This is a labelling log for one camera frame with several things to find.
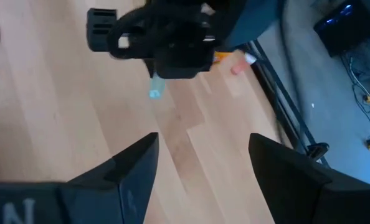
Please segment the electronic equipment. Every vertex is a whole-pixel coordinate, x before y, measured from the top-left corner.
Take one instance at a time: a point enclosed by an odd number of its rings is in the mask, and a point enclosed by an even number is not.
[[[347,0],[314,26],[331,57],[370,38],[370,7],[365,1]]]
[[[276,18],[278,0],[150,0],[117,19],[115,10],[90,9],[88,46],[117,59],[139,58],[152,78],[194,78],[214,51],[256,39]],[[128,46],[120,38],[128,38]]]

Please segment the black mount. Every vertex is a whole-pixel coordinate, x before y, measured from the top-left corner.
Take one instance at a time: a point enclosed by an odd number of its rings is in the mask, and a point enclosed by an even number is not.
[[[210,70],[220,43],[206,40],[213,17],[202,5],[153,4],[134,9],[117,20],[111,9],[87,13],[87,41],[94,52],[109,52],[117,59],[142,59],[150,77],[194,78]],[[128,38],[128,47],[119,45]]]
[[[307,146],[307,156],[314,161],[317,161],[323,157],[329,151],[329,144],[325,142],[312,144]]]

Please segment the orange object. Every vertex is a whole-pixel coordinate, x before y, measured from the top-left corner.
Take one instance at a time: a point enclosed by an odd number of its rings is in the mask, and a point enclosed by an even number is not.
[[[224,58],[228,57],[231,52],[214,52],[214,61],[213,64],[217,64],[222,61]]]

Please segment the wire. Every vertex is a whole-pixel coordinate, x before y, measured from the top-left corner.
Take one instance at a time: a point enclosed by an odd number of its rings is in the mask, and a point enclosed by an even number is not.
[[[352,57],[349,60],[349,71],[351,73],[352,78],[355,80],[355,82],[353,82],[353,83],[354,84],[358,84],[359,87],[361,87],[363,89],[363,91],[365,92],[365,94],[367,96],[370,96],[370,93],[365,89],[365,87],[361,84],[361,82],[357,79],[357,77],[355,76],[355,74],[353,72],[353,58]]]
[[[285,60],[286,60],[286,65],[287,65],[287,70],[288,74],[290,76],[290,81],[292,84],[292,88],[295,93],[295,98],[296,98],[296,105],[300,111],[300,116],[302,120],[305,120],[305,110],[304,110],[304,100],[303,100],[303,95],[300,92],[300,83],[298,80],[298,77],[295,72],[295,67],[294,63],[292,61],[289,47],[288,47],[288,40],[287,40],[287,35],[285,33],[285,10],[287,6],[287,0],[278,0],[278,15],[279,15],[279,35],[280,35],[280,40],[282,42],[282,48],[283,48],[283,53],[285,55]],[[300,124],[300,129],[298,130],[298,136],[300,138],[300,142],[303,142],[303,126]]]
[[[366,118],[368,119],[369,121],[369,124],[370,124],[370,117],[369,117],[369,113],[370,113],[370,106],[368,105],[363,105],[363,103],[361,103],[358,99],[358,96],[357,96],[357,92],[356,92],[356,88],[359,88],[361,91],[363,91],[364,93],[366,92],[366,89],[363,88],[363,86],[359,85],[358,82],[356,82],[357,80],[353,78],[353,75],[351,74],[351,68],[352,68],[352,63],[350,63],[351,66],[347,66],[343,60],[343,56],[340,56],[340,59],[341,59],[341,62],[343,63],[344,65],[344,68],[346,69],[347,71],[347,74],[351,80],[351,82],[353,83],[351,88],[353,89],[353,94],[354,94],[354,99],[355,99],[355,102],[356,104],[358,105],[359,109],[361,109],[361,111],[364,113],[364,115],[366,116]]]
[[[365,58],[363,58],[364,56],[362,54],[359,54],[359,53],[353,51],[352,55],[353,55],[353,59],[361,62],[364,65],[365,68],[368,67],[367,61],[366,61]],[[358,75],[358,78],[361,81],[368,81],[368,80],[370,80],[370,70],[361,70],[361,69],[355,68],[354,66],[352,67],[352,70],[354,72],[357,72],[359,74]]]

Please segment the black device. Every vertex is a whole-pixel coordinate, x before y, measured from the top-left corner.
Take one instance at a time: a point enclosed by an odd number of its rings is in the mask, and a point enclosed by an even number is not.
[[[253,170],[275,223],[370,223],[370,185],[259,134]]]
[[[370,223],[370,185],[251,134],[253,170],[275,223]],[[0,223],[143,223],[158,161],[151,133],[68,183],[0,183]]]
[[[150,133],[67,183],[0,183],[0,223],[143,223],[158,154]]]
[[[256,39],[277,18],[277,0],[148,0],[120,18],[90,9],[88,46],[117,59],[143,59],[149,76],[194,78],[210,70],[214,51]],[[128,38],[128,47],[119,45]]]
[[[370,4],[347,0],[314,26],[331,57],[370,38]]]

